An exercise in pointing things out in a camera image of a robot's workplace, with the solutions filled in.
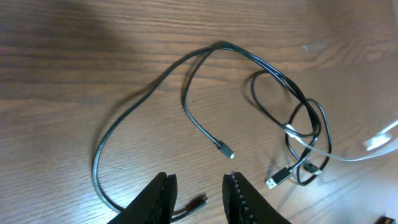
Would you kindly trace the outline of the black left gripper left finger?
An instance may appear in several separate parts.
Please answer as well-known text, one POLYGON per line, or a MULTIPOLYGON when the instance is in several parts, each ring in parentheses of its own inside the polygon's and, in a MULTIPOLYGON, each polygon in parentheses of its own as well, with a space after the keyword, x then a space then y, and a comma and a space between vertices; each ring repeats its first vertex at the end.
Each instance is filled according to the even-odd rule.
POLYGON ((170 224, 177 199, 176 175, 159 172, 109 224, 170 224))

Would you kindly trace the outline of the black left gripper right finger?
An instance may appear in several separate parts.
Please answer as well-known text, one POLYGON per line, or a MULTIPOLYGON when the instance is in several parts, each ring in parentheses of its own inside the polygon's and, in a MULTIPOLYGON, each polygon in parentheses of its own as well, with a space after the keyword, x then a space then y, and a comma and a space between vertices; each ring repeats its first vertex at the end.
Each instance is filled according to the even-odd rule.
POLYGON ((240 172, 223 176, 222 196, 229 224, 290 224, 240 172))

